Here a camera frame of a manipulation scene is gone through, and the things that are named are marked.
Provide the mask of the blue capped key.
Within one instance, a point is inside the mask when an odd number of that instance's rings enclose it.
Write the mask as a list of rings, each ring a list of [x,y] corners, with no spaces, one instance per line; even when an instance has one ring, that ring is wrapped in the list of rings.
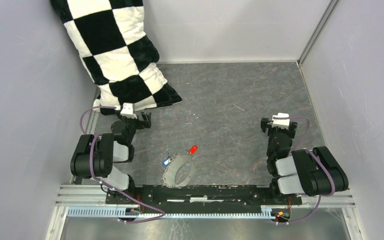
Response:
[[[162,162],[163,167],[167,167],[172,162],[172,158],[168,157]]]

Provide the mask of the red capped key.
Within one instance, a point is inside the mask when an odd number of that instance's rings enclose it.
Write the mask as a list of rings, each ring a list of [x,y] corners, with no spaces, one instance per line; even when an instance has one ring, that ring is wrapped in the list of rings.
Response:
[[[189,149],[188,153],[189,153],[190,155],[193,155],[193,154],[197,151],[197,149],[198,149],[198,146],[197,146],[197,145],[193,145],[193,146]]]

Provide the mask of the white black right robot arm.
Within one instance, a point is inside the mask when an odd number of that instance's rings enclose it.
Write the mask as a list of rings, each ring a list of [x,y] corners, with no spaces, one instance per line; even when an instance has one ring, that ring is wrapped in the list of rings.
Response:
[[[293,144],[298,117],[278,113],[262,118],[260,128],[268,136],[266,164],[273,176],[269,199],[282,204],[289,195],[332,196],[349,188],[349,180],[326,146],[298,149]]]

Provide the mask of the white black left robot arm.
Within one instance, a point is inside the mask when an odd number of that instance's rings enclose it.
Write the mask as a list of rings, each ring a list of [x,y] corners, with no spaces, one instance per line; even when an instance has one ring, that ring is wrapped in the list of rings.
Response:
[[[137,130],[149,129],[152,126],[152,114],[141,112],[142,119],[117,115],[110,129],[93,143],[94,135],[80,136],[70,161],[73,176],[82,179],[97,180],[100,185],[109,183],[107,193],[118,196],[125,204],[133,203],[137,198],[137,190],[133,178],[118,170],[115,163],[133,161],[135,148],[132,145]]]

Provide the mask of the black white checkered pillow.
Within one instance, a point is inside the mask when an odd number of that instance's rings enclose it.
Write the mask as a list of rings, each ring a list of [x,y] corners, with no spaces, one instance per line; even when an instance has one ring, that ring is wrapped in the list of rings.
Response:
[[[182,101],[157,66],[160,55],[145,33],[141,0],[53,0],[50,4],[99,88],[95,111],[108,116],[125,103],[140,111]]]

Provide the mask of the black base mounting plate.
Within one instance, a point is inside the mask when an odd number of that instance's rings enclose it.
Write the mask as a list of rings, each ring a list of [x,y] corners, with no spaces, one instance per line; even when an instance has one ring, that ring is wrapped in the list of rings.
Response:
[[[130,205],[141,214],[251,214],[261,207],[301,205],[294,194],[274,195],[269,185],[137,185],[136,196],[106,193],[106,204]]]

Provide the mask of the aluminium corner frame post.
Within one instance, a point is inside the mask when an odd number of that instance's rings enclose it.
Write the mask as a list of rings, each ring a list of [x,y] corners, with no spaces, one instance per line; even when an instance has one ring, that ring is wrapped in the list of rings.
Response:
[[[328,2],[327,7],[325,8],[322,16],[320,17],[314,31],[312,32],[309,40],[307,41],[301,55],[299,56],[297,62],[297,65],[299,68],[301,68],[309,56],[313,46],[315,45],[316,41],[320,37],[322,31],[324,30],[326,24],[330,20],[330,17],[332,16],[333,12],[335,11],[337,5],[339,4],[340,0],[330,0]]]

